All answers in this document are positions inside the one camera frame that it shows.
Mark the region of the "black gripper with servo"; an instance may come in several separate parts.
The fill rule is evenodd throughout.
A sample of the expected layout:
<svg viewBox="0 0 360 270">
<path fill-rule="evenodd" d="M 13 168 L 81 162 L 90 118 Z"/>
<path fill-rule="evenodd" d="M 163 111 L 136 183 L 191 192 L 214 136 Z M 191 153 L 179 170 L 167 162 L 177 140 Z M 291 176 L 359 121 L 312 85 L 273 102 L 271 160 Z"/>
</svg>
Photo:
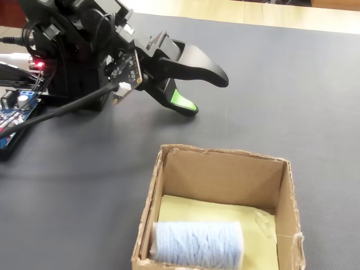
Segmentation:
<svg viewBox="0 0 360 270">
<path fill-rule="evenodd" d="M 183 97 L 174 79 L 203 80 L 226 88 L 225 71 L 195 45 L 170 38 L 162 31 L 139 50 L 142 83 L 136 88 L 146 91 L 162 106 L 185 116 L 195 116 L 198 107 Z"/>
</svg>

